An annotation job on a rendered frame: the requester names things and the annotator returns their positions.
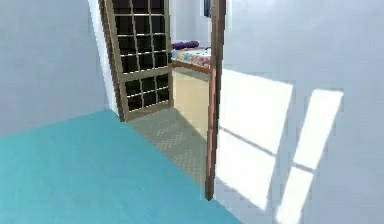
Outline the bed with floral cover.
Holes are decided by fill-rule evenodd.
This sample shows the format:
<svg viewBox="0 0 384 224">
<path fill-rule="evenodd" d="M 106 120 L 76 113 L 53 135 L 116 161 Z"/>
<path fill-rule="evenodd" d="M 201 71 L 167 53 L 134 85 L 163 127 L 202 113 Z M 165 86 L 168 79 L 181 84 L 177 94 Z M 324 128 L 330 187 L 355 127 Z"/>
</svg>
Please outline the bed with floral cover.
<svg viewBox="0 0 384 224">
<path fill-rule="evenodd" d="M 198 72 L 211 73 L 211 49 L 185 48 L 171 51 L 173 67 L 184 67 Z"/>
</svg>

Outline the purple pillow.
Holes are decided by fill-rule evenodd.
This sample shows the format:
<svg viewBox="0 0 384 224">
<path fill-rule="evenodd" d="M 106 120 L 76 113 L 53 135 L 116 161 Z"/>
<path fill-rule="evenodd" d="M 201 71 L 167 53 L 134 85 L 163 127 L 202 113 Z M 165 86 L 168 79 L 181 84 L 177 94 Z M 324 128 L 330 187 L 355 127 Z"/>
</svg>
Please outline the purple pillow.
<svg viewBox="0 0 384 224">
<path fill-rule="evenodd" d="M 197 48 L 199 47 L 199 45 L 200 45 L 199 42 L 194 40 L 188 41 L 188 42 L 176 42 L 172 44 L 174 50 L 182 50 L 186 48 Z"/>
</svg>

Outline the brown glass-paned room door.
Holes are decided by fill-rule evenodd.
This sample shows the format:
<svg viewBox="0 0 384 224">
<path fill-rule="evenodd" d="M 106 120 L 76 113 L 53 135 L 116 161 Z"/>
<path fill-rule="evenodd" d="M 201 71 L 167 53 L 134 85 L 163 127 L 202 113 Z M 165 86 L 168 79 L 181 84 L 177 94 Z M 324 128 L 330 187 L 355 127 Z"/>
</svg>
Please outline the brown glass-paned room door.
<svg viewBox="0 0 384 224">
<path fill-rule="evenodd" d="M 98 0 L 119 119 L 173 105 L 169 0 Z"/>
</svg>

